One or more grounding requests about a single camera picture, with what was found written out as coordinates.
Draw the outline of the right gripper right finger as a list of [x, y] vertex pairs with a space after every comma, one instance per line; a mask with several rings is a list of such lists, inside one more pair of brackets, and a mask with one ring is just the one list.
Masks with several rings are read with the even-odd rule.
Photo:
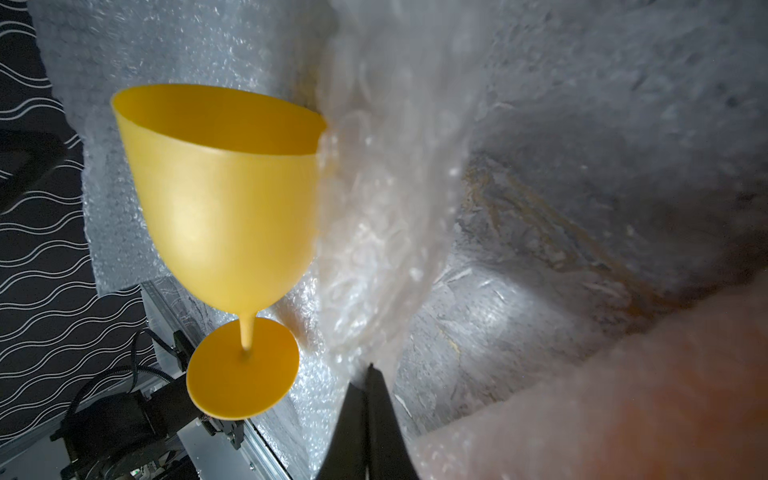
[[389, 390], [373, 364], [366, 375], [368, 474], [373, 480], [418, 480]]

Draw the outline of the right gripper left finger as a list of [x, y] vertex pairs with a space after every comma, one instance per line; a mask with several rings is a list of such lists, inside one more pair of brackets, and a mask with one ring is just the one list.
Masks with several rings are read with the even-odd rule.
[[316, 480], [366, 480], [368, 415], [366, 393], [350, 383], [326, 457]]

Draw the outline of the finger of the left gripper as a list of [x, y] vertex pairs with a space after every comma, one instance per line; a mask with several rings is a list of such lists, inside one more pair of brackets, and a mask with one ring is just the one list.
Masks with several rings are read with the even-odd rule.
[[1, 182], [1, 211], [4, 212], [60, 164], [68, 149], [53, 133], [2, 129], [1, 153], [25, 157], [25, 163]]

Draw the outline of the yellow wine glass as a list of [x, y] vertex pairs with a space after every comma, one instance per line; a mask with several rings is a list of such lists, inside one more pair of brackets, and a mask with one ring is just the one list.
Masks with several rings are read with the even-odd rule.
[[314, 257], [317, 113], [192, 84], [135, 86], [111, 100], [153, 244], [197, 299], [229, 313], [191, 357], [203, 413], [244, 420], [278, 403], [299, 370], [291, 330], [262, 316]]

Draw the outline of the bubble wrap of yellow glass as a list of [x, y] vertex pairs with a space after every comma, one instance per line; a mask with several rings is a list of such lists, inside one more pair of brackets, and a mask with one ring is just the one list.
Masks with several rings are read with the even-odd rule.
[[441, 274], [461, 203], [493, 22], [483, 1], [35, 1], [53, 91], [83, 141], [97, 290], [165, 277], [110, 108], [126, 87], [189, 83], [321, 113], [319, 237], [274, 313], [299, 338], [270, 444], [312, 478], [343, 392], [368, 364], [396, 375]]

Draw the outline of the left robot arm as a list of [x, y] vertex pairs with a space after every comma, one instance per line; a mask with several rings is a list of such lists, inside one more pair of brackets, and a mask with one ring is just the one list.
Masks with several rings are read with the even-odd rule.
[[[66, 147], [51, 133], [4, 130], [1, 150], [28, 157], [10, 179], [1, 183], [1, 205], [8, 207], [64, 160]], [[88, 406], [82, 404], [83, 391], [75, 395], [60, 427], [50, 437], [53, 442], [63, 443], [70, 460], [61, 470], [61, 478], [128, 479], [135, 470], [169, 453], [171, 440], [195, 421], [209, 435], [222, 435], [234, 449], [241, 447], [245, 438], [243, 422], [203, 414], [193, 405], [184, 375], [173, 378], [157, 368], [131, 362], [98, 374], [87, 385], [93, 387], [113, 374], [140, 372], [162, 380], [163, 386], [150, 395], [121, 392]]]

